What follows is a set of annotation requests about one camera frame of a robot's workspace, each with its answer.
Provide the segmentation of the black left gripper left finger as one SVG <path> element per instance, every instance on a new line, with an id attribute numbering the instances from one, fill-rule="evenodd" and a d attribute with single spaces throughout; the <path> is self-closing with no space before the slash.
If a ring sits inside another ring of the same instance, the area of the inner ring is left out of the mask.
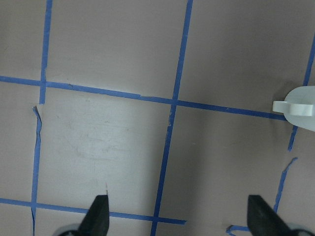
<path id="1" fill-rule="evenodd" d="M 77 229 L 57 230 L 56 236 L 106 236 L 109 230 L 108 195 L 97 195 Z"/>

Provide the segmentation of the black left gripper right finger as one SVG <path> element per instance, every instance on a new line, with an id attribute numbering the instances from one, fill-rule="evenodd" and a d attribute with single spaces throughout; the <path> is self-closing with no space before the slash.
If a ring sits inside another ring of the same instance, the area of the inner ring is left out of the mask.
<path id="1" fill-rule="evenodd" d="M 313 236 L 305 229 L 291 229 L 260 195 L 249 195 L 247 226 L 253 236 Z"/>

